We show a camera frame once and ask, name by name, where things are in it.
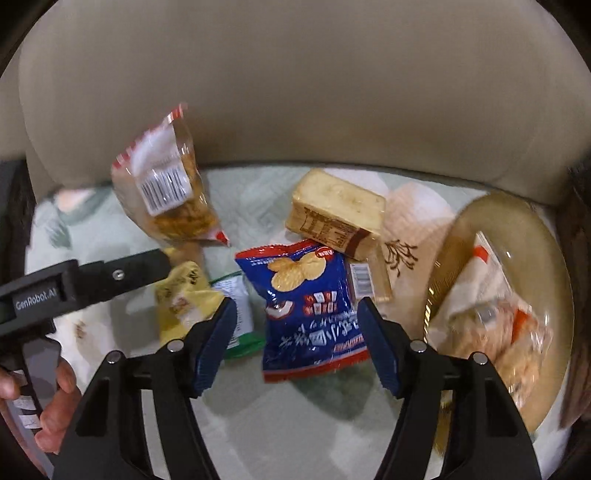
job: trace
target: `red and white packaging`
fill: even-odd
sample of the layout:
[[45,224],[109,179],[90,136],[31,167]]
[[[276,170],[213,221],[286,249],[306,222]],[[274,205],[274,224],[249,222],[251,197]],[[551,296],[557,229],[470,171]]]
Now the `red and white packaging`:
[[151,237],[227,245],[207,202],[185,109],[179,105],[117,156],[111,168],[113,188],[125,213]]

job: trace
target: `yellow snack bag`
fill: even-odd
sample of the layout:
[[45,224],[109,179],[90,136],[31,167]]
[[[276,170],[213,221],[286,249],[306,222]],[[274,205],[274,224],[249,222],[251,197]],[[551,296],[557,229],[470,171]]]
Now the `yellow snack bag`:
[[196,323],[211,318],[224,299],[195,262],[184,262],[155,284],[160,344],[183,338]]

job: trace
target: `finger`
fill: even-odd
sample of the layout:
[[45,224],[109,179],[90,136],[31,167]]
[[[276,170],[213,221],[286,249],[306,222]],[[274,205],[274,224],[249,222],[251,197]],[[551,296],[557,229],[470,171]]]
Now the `finger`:
[[78,388],[72,393],[58,390],[51,403],[41,413],[41,427],[49,433],[65,430],[70,424],[82,394]]
[[42,430],[35,435],[35,442],[45,453],[59,453],[65,434],[65,430],[58,433],[49,433],[47,430]]
[[72,366],[63,358],[56,369],[57,384],[66,393],[72,393],[76,389],[76,374]]
[[20,395],[20,390],[13,377],[6,370],[0,368],[0,398],[16,400]]

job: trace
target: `food packaging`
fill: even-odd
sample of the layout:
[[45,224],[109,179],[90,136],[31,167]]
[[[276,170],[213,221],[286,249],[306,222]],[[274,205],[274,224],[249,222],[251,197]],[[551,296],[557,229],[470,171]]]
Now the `food packaging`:
[[381,249],[375,248],[364,261],[347,258],[346,265],[353,308],[357,310],[359,301],[369,297],[381,316],[392,320],[394,295]]
[[[438,352],[458,358],[486,354],[521,409],[540,376],[552,335],[531,307],[513,294],[454,314]],[[447,403],[450,397],[443,400]]]
[[474,305],[507,298],[512,290],[503,267],[482,232],[474,239],[472,257],[462,269],[439,310],[429,323],[427,341],[439,350],[448,332],[450,318]]
[[514,314],[514,306],[507,300],[493,300],[456,313],[449,319],[446,340],[437,351],[458,358],[482,352],[494,362],[511,344]]
[[265,346],[265,338],[254,331],[248,290],[242,272],[234,272],[211,282],[214,290],[236,302],[238,321],[224,358],[240,358],[258,352]]
[[182,105],[117,156],[111,178],[125,213],[151,237],[228,243],[207,202]]
[[174,267],[154,288],[161,345],[185,337],[193,325],[210,319],[224,299],[191,261]]
[[310,170],[293,192],[285,226],[355,260],[380,245],[386,200],[320,168]]
[[185,262],[195,262],[203,269],[205,265],[205,257],[203,256],[203,248],[198,242],[181,242],[175,244],[174,247],[166,247],[163,249],[164,253],[170,260],[170,265],[178,267]]
[[512,343],[494,365],[518,409],[523,408],[540,377],[552,336],[552,330],[542,325],[533,312],[517,311]]
[[304,240],[252,248],[236,262],[267,303],[265,381],[309,377],[368,358],[341,253]]

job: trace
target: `red stripe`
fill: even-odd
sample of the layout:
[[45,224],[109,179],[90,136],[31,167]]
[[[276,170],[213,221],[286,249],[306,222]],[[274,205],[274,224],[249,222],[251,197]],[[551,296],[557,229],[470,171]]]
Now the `red stripe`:
[[283,382],[292,378],[307,378],[312,375],[320,375],[338,370],[339,368],[349,367],[369,358],[369,351],[364,348],[360,352],[354,353],[337,360],[331,360],[322,365],[311,365],[310,367],[299,368],[295,370],[281,370],[278,372],[263,372],[263,378],[267,383]]
[[486,251],[486,248],[484,248],[482,245],[478,245],[478,247],[474,247],[474,251],[472,252],[472,255],[474,257],[481,258],[484,263],[488,262],[488,252]]
[[144,133],[142,133],[138,138],[136,138],[131,145],[125,149],[123,153],[117,155],[117,159],[113,162],[113,168],[121,168],[124,162],[129,160],[129,156],[135,149],[135,147],[141,142],[141,140],[145,137],[147,132],[152,132],[162,126],[162,124],[170,124],[173,120],[178,118],[184,117],[184,111],[187,109],[187,105],[185,103],[180,103],[174,110],[172,110],[166,117],[164,117],[164,121],[160,124],[156,125],[155,127],[147,129]]
[[280,255],[291,255],[299,250],[308,247],[319,247],[320,244],[313,240],[302,240],[292,245],[266,245],[264,247],[251,248],[238,252],[235,258],[264,258],[279,257]]
[[220,241],[221,243],[223,243],[224,245],[226,245],[228,247],[230,245],[230,240],[228,240],[228,237],[226,236],[226,234],[222,230],[219,230],[216,233],[216,240]]
[[515,316],[513,317],[513,335],[511,336],[511,343],[515,343],[515,341],[519,338],[521,329],[529,318],[530,316],[523,310],[518,309],[517,312],[515,312]]

